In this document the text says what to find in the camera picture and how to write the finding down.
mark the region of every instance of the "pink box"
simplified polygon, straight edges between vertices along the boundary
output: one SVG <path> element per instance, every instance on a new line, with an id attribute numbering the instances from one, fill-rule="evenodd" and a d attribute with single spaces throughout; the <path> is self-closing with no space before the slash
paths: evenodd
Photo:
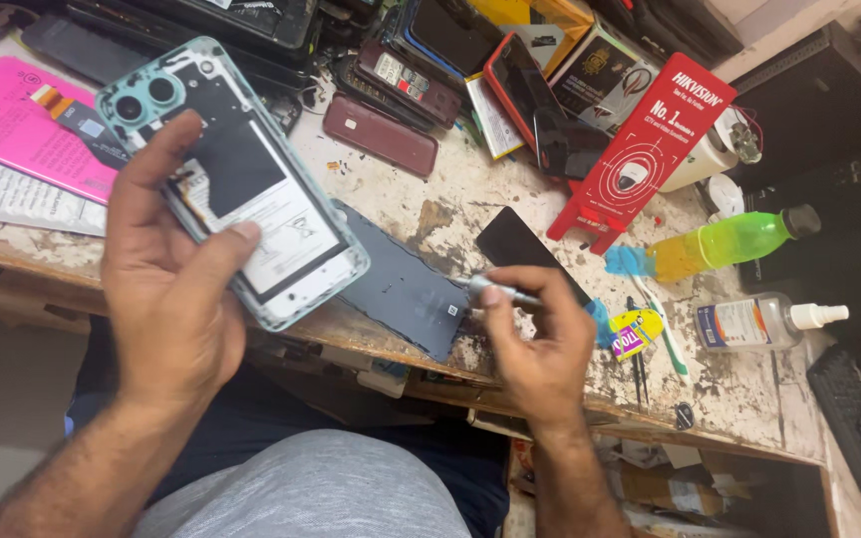
<path id="1" fill-rule="evenodd" d="M 95 103 L 91 92 L 18 58 L 1 56 L 0 163 L 107 204 L 117 172 L 102 165 L 74 132 L 31 100 L 42 84 L 82 104 Z"/>

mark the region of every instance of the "maroon feature phone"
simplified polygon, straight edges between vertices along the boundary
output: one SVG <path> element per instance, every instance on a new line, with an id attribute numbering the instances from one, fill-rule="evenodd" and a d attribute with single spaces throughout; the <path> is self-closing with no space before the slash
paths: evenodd
<path id="1" fill-rule="evenodd" d="M 437 140 L 341 92 L 334 94 L 321 126 L 331 138 L 415 175 L 426 177 L 433 172 Z"/>
<path id="2" fill-rule="evenodd" d="M 418 73 L 400 57 L 391 54 L 376 40 L 365 41 L 355 70 L 389 94 L 426 116 L 437 126 L 453 128 L 460 111 L 460 96 L 444 83 Z"/>

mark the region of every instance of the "workbench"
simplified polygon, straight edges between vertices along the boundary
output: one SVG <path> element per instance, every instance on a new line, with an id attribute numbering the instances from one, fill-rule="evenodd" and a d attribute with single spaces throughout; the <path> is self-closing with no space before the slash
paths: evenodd
<path id="1" fill-rule="evenodd" d="M 15 55 L 76 80 L 7 38 L 0 42 L 0 55 Z M 427 178 L 416 177 L 322 133 L 321 118 L 333 85 L 327 71 L 320 75 L 325 91 L 314 111 L 304 112 L 289 139 L 328 195 L 355 208 L 450 276 L 471 275 L 489 267 L 474 239 L 504 206 L 510 206 L 580 286 L 591 297 L 599 297 L 611 314 L 624 310 L 628 296 L 644 303 L 630 279 L 607 274 L 604 260 L 586 250 L 592 240 L 586 232 L 571 230 L 560 242 L 546 239 L 545 230 L 567 201 L 568 189 L 542 176 L 531 164 L 528 149 L 493 161 L 486 148 L 478 146 L 462 129 L 438 130 L 434 135 L 440 140 L 440 149 L 434 172 Z M 334 166 L 329 168 L 328 163 L 338 166 L 330 169 Z M 703 225 L 706 218 L 694 188 L 657 193 L 621 241 L 649 246 Z M 76 321 L 77 313 L 105 313 L 99 279 L 102 248 L 102 239 L 0 223 L 0 267 L 5 269 L 0 275 L 0 307 L 7 309 L 10 302 L 45 304 L 44 316 L 57 316 L 69 323 Z M 649 286 L 663 301 L 694 385 L 687 388 L 679 382 L 659 340 L 643 353 L 650 403 L 638 408 L 631 361 L 618 364 L 610 351 L 597 349 L 584 380 L 588 423 L 608 434 L 785 459 L 831 470 L 834 441 L 805 375 L 820 348 L 807 342 L 795 349 L 766 353 L 710 353 L 702 349 L 694 333 L 693 313 L 702 304 L 741 295 L 733 267 L 672 284 L 651 281 Z M 524 336 L 533 334 L 533 325 L 520 312 L 518 327 Z M 480 337 L 461 337 L 448 361 L 438 364 L 335 299 L 286 334 L 472 382 L 439 385 L 412 376 L 408 387 L 412 396 L 515 413 L 499 390 L 493 353 Z M 680 402 L 691 404 L 696 415 L 695 426 L 684 433 L 675 428 L 675 407 Z M 831 472 L 826 476 L 828 485 L 833 480 Z M 840 510 L 846 501 L 833 504 Z M 854 503 L 861 503 L 861 498 Z"/>

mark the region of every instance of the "red hikvision stand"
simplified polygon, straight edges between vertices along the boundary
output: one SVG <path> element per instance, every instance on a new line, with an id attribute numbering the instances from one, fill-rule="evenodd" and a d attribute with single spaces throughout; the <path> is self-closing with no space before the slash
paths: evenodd
<path id="1" fill-rule="evenodd" d="M 670 56 L 590 174 L 570 182 L 573 196 L 547 238 L 583 228 L 597 235 L 590 251 L 601 256 L 734 98 L 733 88 L 687 56 Z"/>

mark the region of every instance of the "security camera illustration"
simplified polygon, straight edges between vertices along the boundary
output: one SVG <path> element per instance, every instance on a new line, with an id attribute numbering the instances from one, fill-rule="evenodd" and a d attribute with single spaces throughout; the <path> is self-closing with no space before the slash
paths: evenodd
<path id="1" fill-rule="evenodd" d="M 650 173 L 642 165 L 627 163 L 620 168 L 620 180 L 616 184 L 617 189 L 630 190 L 646 181 L 648 175 Z"/>

